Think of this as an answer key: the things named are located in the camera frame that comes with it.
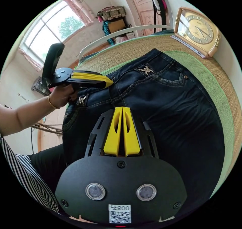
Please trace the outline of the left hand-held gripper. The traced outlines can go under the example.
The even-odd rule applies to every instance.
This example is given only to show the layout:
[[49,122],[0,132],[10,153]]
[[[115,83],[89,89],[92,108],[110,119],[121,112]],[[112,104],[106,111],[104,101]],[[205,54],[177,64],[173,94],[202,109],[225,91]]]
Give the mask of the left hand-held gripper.
[[75,91],[81,88],[107,88],[113,84],[109,78],[92,71],[59,68],[47,78],[47,86],[52,89],[61,85],[72,85]]

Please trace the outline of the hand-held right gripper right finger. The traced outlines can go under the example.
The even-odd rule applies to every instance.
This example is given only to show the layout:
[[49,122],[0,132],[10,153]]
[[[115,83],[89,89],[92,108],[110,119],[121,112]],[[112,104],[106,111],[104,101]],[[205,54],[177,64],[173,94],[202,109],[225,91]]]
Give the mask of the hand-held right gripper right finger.
[[130,108],[123,107],[123,137],[125,156],[138,155],[140,145]]

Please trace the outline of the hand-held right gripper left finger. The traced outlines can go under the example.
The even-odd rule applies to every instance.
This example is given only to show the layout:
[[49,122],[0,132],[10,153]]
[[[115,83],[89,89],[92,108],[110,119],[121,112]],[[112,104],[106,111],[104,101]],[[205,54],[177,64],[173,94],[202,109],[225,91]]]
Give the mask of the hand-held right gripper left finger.
[[109,131],[104,145],[104,153],[111,156],[117,156],[120,144],[120,132],[122,124],[122,107],[116,107],[110,122]]

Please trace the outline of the person's left hand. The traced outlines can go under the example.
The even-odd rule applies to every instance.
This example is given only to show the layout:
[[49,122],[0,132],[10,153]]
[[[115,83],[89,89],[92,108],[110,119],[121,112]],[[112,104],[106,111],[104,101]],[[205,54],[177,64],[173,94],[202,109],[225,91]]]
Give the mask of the person's left hand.
[[71,84],[67,86],[57,86],[48,96],[48,101],[52,108],[60,109],[69,101],[74,101],[77,98],[77,93],[78,91],[75,91]]

